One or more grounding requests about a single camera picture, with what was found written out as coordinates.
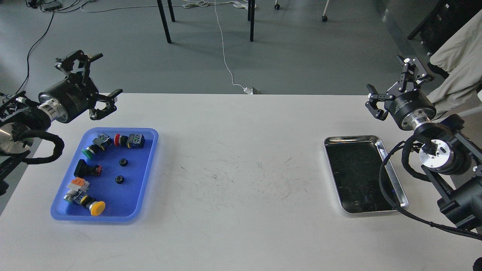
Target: power strip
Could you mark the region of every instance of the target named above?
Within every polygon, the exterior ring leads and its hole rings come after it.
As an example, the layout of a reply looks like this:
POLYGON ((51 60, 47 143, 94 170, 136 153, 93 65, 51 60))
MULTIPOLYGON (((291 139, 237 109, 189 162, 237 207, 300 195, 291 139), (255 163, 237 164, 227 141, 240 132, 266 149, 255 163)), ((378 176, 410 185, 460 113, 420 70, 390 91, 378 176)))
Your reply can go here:
POLYGON ((60 2, 52 2, 52 3, 47 3, 43 4, 42 8, 45 11, 55 11, 58 10, 62 7, 62 4, 60 2))

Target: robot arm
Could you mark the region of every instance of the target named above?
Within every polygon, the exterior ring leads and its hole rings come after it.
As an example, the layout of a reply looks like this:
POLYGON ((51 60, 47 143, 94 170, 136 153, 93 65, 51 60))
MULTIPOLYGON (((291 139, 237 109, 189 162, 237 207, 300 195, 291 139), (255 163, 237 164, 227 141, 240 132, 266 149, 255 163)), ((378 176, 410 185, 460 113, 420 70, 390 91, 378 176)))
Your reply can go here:
POLYGON ((10 156, 0 164, 0 195, 8 188, 4 178, 19 163, 50 163, 60 157, 64 142, 46 131, 53 121, 69 123, 86 110, 89 110, 92 120, 100 120, 117 109, 115 102, 122 89, 107 96, 101 95, 89 77, 91 63, 101 57, 102 54, 89 57, 82 50, 78 50, 66 58, 58 58, 55 67, 65 74, 65 78, 41 92, 39 103, 25 97, 23 91, 10 97, 0 107, 0 156, 10 156), (106 106, 96 109, 97 102, 103 102, 106 106), (55 144, 52 156, 26 158, 35 137, 55 144))
POLYGON ((402 164, 413 177, 434 185, 442 197, 437 201, 440 211, 459 229, 482 226, 482 151, 461 133, 464 121, 458 115, 440 123, 431 121, 436 110, 420 92, 420 85, 433 76, 417 58, 399 59, 403 65, 400 80, 382 95, 367 85, 370 94, 365 106, 376 119, 385 120, 390 114, 401 130, 414 132, 405 142, 402 164), (379 109, 377 102, 384 102, 386 111, 379 109), (416 141, 422 143, 420 148, 413 147, 416 141), (418 152, 425 174, 408 164, 413 150, 418 152), (472 161, 476 163, 474 175, 458 189, 451 188, 441 177, 469 171, 472 161))

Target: black nut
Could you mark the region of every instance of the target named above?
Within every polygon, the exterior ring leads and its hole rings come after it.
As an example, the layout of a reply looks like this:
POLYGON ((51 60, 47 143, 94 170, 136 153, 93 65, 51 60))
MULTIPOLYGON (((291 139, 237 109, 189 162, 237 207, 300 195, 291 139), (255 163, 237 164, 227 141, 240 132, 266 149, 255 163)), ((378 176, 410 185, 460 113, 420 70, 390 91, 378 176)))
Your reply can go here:
POLYGON ((129 163, 129 161, 127 161, 127 159, 125 159, 125 158, 122 158, 119 161, 119 165, 121 165, 121 166, 127 166, 128 163, 129 163))
POLYGON ((116 177, 116 183, 121 184, 124 182, 124 176, 119 175, 116 177))

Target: black cylindrical motor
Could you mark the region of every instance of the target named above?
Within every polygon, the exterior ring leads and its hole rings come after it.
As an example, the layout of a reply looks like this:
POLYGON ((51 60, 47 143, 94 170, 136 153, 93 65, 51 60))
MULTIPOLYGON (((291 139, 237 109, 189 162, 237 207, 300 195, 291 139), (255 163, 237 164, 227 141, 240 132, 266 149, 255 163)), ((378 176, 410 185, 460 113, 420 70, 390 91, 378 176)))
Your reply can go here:
POLYGON ((95 106, 96 100, 88 97, 88 93, 92 92, 98 93, 90 78, 86 78, 85 85, 83 85, 82 76, 77 73, 71 73, 67 78, 41 92, 39 101, 45 103, 53 99, 54 103, 57 103, 60 111, 62 111, 57 121, 69 123, 84 111, 95 106))
POLYGON ((419 123, 429 121, 435 116, 435 107, 418 90, 401 94, 385 107, 398 127, 405 131, 415 130, 419 123))

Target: blue plastic tray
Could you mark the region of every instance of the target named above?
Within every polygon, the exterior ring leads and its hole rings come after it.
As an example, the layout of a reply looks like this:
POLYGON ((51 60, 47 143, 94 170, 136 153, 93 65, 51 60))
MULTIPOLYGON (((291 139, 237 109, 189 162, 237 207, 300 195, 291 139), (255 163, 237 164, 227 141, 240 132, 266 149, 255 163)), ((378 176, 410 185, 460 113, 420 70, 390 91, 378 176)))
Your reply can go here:
POLYGON ((157 146, 159 134, 150 128, 114 128, 97 127, 87 131, 77 147, 68 167, 64 179, 55 196, 50 214, 57 220, 82 220, 82 221, 105 221, 126 222, 133 219, 140 211, 142 199, 146 191, 149 171, 157 146), (112 144, 105 151, 98 152, 92 159, 88 159, 82 150, 92 144, 92 140, 99 134, 105 133, 114 139, 115 134, 128 136, 129 134, 143 134, 146 139, 142 149, 129 149, 116 147, 112 144), (119 160, 126 158, 127 166, 119 165, 119 160), (68 203, 64 196, 69 190, 67 185, 74 179, 74 170, 79 162, 84 159, 88 165, 101 165, 100 176, 85 176, 90 183, 87 193, 99 201, 106 203, 106 208, 100 215, 94 217, 89 210, 77 203, 68 203), (118 184, 116 176, 122 175, 124 183, 118 184))

